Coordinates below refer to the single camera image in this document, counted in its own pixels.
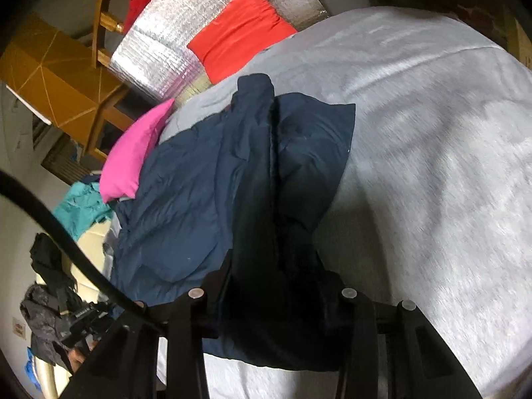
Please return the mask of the pink pillow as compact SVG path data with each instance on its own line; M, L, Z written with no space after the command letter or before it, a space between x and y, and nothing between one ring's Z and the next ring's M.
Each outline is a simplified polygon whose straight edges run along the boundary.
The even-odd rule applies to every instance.
M174 99L171 98L153 107L134 122L112 147L99 180L99 192L104 203L122 197L135 197L144 160L157 145L173 104Z

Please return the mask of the grey bed blanket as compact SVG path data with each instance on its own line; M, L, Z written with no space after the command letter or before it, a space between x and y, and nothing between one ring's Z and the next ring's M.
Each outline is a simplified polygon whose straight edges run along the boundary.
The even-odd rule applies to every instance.
M365 8L261 52L279 93L356 106L327 265L409 297L485 395L531 369L531 74L448 17Z

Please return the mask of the orange wooden pillar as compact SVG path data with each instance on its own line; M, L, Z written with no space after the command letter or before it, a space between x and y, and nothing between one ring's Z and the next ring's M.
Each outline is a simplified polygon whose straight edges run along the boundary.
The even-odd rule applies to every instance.
M116 108L126 85L92 65L90 48L34 13L21 20L1 56L1 80L101 162L107 154L97 142L105 125L125 131L133 123Z

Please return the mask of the navy blue puffer jacket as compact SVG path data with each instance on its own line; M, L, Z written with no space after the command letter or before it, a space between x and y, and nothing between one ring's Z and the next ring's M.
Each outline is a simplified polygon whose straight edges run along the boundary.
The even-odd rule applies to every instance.
M353 104L276 95L243 76L231 103L157 146L121 229L111 283L147 305L200 286L233 255L220 334L207 354L255 366L335 371L341 342L329 303L341 279L313 235L349 157Z

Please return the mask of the black garment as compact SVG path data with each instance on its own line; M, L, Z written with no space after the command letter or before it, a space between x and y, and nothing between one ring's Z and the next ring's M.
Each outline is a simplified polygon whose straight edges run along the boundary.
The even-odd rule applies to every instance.
M62 251L46 233L37 233L30 248L33 270L44 280L51 294L60 289L74 290L75 281L63 269Z

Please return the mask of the teal shirt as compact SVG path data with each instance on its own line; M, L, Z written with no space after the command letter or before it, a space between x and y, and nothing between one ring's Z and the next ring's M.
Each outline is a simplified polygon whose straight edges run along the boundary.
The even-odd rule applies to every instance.
M76 182L52 214L71 238L77 241L95 223L111 220L113 212L103 201L97 182Z

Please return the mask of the cream sofa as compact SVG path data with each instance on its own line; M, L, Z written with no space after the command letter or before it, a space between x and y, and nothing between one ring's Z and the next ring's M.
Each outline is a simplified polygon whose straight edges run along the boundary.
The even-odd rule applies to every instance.
M95 223L77 240L78 248L102 274L105 273L105 269L107 268L107 264L105 264L104 242L106 234L111 229L111 224L112 222L109 220ZM67 256L63 252L62 265L64 271L74 279L75 286L73 291L75 291L82 300L87 302L104 300L104 297L100 296L97 287L67 259ZM37 279L39 284L45 284L44 280L38 274Z

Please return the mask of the wooden stair railing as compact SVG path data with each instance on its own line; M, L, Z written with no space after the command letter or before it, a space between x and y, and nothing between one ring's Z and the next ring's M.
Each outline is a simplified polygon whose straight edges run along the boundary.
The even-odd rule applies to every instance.
M111 0L95 1L95 18L93 21L91 63L94 68L109 67L111 54L105 49L105 34L124 33L124 23L109 12Z

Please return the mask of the grey patterned garment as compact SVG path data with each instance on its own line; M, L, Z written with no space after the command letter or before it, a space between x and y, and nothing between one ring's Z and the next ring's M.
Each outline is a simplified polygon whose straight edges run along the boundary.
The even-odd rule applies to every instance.
M81 334L72 329L74 314L85 308L72 285L67 281L50 289L35 283L28 287L20 303L21 314L32 332L33 355L71 374L76 371L70 361L71 351L77 347L86 348Z

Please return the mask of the red-orange pillow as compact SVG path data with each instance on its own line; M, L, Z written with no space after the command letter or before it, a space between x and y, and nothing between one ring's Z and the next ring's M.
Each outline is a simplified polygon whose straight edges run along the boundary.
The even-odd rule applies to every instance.
M231 0L188 44L217 84L243 68L255 55L295 34L267 0Z

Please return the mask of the silver foil insulation mat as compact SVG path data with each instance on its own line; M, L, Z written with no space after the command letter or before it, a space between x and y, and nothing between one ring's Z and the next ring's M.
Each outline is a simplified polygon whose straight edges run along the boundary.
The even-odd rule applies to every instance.
M109 68L154 102L184 104L210 82L188 45L230 0L152 0L114 51ZM268 0L297 31L327 18L319 0Z

